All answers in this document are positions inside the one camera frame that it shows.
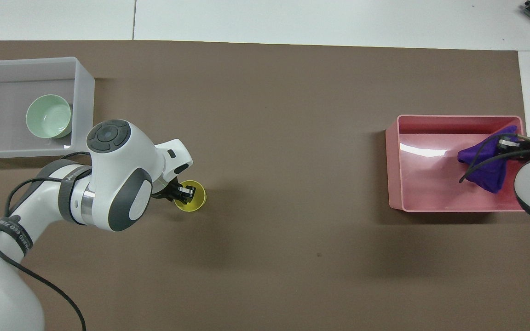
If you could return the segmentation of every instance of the translucent storage bin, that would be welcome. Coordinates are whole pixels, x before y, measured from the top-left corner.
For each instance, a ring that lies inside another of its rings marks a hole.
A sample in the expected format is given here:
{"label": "translucent storage bin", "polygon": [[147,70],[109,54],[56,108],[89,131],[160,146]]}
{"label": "translucent storage bin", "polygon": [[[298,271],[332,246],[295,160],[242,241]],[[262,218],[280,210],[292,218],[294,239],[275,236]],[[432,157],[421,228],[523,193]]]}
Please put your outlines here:
{"label": "translucent storage bin", "polygon": [[457,153],[488,136],[517,126],[518,116],[400,115],[386,130],[387,185],[390,207],[408,212],[523,211],[514,192],[522,164],[507,162],[502,190],[490,193],[459,178],[467,164]]}
{"label": "translucent storage bin", "polygon": [[[94,90],[94,78],[74,57],[0,61],[0,158],[85,151]],[[72,130],[63,138],[37,138],[26,126],[28,107],[45,94],[72,105]]]}

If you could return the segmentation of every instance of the purple cloth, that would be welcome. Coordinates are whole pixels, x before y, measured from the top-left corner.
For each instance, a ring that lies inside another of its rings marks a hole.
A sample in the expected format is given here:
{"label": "purple cloth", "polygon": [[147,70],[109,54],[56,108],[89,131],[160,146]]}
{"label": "purple cloth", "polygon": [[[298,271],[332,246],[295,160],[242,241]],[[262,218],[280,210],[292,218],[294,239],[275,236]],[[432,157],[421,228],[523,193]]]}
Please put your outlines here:
{"label": "purple cloth", "polygon": [[[496,132],[495,134],[501,133],[514,133],[517,130],[517,126],[507,126],[502,130]],[[476,162],[473,165],[476,165],[482,161],[490,159],[490,157],[497,155],[496,145],[498,144],[498,139],[492,139],[486,143]],[[471,163],[473,158],[476,156],[478,149],[484,143],[486,139],[482,140],[479,144],[466,148],[462,151],[459,151],[457,154],[457,160],[461,163]],[[511,141],[516,141],[516,137],[511,137]],[[483,167],[476,169],[469,176],[467,180],[470,182],[476,183],[479,187],[482,187],[484,190],[492,193],[498,193],[502,189],[504,183],[504,178],[507,176],[507,160],[500,159],[488,164],[485,164]]]}

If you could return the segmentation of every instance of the white plastic bin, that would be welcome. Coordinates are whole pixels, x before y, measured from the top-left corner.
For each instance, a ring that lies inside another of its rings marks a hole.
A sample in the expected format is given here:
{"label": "white plastic bin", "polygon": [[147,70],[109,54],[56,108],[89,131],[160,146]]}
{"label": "white plastic bin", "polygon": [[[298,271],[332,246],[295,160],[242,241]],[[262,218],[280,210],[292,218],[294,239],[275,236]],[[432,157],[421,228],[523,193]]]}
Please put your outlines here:
{"label": "white plastic bin", "polygon": [[[0,61],[0,158],[86,151],[94,90],[94,78],[74,57]],[[72,131],[63,138],[37,138],[26,126],[28,107],[45,94],[72,105]]]}

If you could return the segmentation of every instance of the white table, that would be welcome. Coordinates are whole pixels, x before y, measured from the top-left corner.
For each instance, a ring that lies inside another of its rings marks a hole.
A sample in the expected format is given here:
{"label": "white table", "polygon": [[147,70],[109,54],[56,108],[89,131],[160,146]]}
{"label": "white table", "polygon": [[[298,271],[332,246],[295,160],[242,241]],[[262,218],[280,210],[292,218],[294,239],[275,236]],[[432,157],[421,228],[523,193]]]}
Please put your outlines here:
{"label": "white table", "polygon": [[0,40],[201,40],[516,50],[530,134],[530,19],[520,0],[0,0]]}

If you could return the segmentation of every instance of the black cable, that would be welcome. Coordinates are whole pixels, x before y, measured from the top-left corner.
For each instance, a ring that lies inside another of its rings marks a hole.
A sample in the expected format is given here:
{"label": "black cable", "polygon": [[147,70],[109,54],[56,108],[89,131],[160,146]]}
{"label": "black cable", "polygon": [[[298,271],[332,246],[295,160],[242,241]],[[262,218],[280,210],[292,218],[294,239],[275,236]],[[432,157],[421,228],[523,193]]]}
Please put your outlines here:
{"label": "black cable", "polygon": [[75,155],[89,155],[91,156],[91,153],[89,152],[75,152],[65,155],[64,157],[61,157],[61,160],[63,159],[69,159],[69,157],[74,157]]}
{"label": "black cable", "polygon": [[524,151],[514,151],[514,152],[504,153],[504,154],[501,154],[501,155],[496,155],[494,157],[490,157],[490,159],[484,160],[484,161],[478,163],[477,165],[469,168],[465,172],[465,174],[461,177],[459,182],[460,183],[463,182],[463,180],[465,178],[467,178],[467,176],[471,175],[474,171],[476,171],[477,169],[485,166],[486,164],[488,164],[490,162],[494,162],[496,160],[504,159],[504,158],[507,158],[507,157],[520,156],[520,155],[526,155],[526,154],[530,154],[530,149],[526,149]]}
{"label": "black cable", "polygon": [[19,270],[22,270],[24,273],[26,273],[29,276],[32,276],[38,281],[41,281],[44,285],[50,287],[54,291],[56,291],[58,294],[60,294],[71,306],[73,309],[75,309],[75,312],[79,316],[79,320],[81,321],[81,328],[83,331],[86,331],[86,325],[85,325],[85,319],[83,318],[83,314],[79,310],[79,307],[76,305],[76,303],[71,300],[71,298],[63,292],[63,290],[59,289],[56,285],[52,284],[50,281],[47,281],[44,277],[36,274],[35,272],[32,272],[32,270],[24,267],[23,265],[19,264],[18,262],[12,260],[9,256],[5,255],[4,252],[0,250],[0,258],[7,262],[8,264],[11,264],[12,266],[18,268]]}
{"label": "black cable", "polygon": [[39,181],[49,181],[49,182],[61,182],[62,179],[60,178],[52,178],[52,177],[35,177],[30,178],[29,180],[25,180],[21,183],[19,183],[8,195],[7,201],[6,201],[6,207],[4,209],[4,216],[9,217],[11,215],[11,211],[9,210],[9,205],[11,204],[11,199],[13,198],[13,195],[22,188],[25,184],[33,183],[33,182],[39,182]]}
{"label": "black cable", "polygon": [[[493,136],[490,136],[488,137],[486,140],[484,140],[484,142],[482,143],[482,145],[480,145],[480,148],[478,148],[478,152],[476,153],[475,157],[473,157],[473,160],[471,161],[471,163],[469,164],[469,167],[467,168],[467,171],[469,171],[469,169],[471,169],[473,167],[473,165],[476,163],[476,161],[478,160],[478,157],[480,156],[480,152],[482,151],[482,149],[484,149],[484,147],[486,146],[487,143],[489,143],[490,141],[492,141],[493,139],[495,138],[500,138],[500,137],[516,137],[517,134],[516,133],[499,133],[499,134],[495,134]],[[463,174],[463,176],[461,177],[461,179],[459,179],[459,182],[463,182],[463,180],[469,176],[469,174],[467,173],[467,171],[465,171],[465,174]]]}

